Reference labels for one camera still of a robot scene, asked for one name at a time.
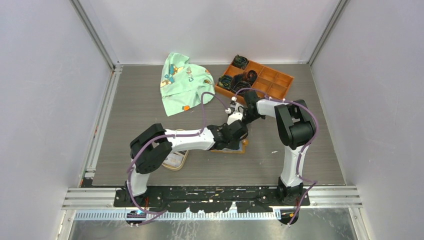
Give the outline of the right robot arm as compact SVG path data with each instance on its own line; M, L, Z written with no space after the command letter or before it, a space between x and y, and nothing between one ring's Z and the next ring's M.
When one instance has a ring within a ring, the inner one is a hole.
M260 98L254 90L247 90L243 98L246 103L243 112L245 123L265 117L276 120L277 133L284 145L283 169L278 178L276 196L281 204L291 205L304 194L303 164L309 145L319 130L317 118L303 99Z

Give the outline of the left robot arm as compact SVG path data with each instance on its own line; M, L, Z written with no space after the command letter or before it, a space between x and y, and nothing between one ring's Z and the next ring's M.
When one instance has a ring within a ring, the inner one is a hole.
M127 170L126 200L135 207L145 202L150 174L170 154L192 150L236 150L247 135L248 127L241 120L186 131L165 129L160 123L151 125L129 144L131 163Z

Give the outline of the orange leather card holder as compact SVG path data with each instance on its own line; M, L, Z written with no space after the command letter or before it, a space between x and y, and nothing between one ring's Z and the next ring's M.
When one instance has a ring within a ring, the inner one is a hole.
M244 154L246 146L249 144L248 139L243 139L238 142L238 145L232 143L230 148L223 148L221 150L211 150L214 153L225 153L225 154Z

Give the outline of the beige oval card tray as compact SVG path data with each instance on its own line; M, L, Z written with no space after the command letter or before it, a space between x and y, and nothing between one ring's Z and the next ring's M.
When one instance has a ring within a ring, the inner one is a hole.
M179 171L185 164L189 150L170 153L162 162L162 166L171 171Z

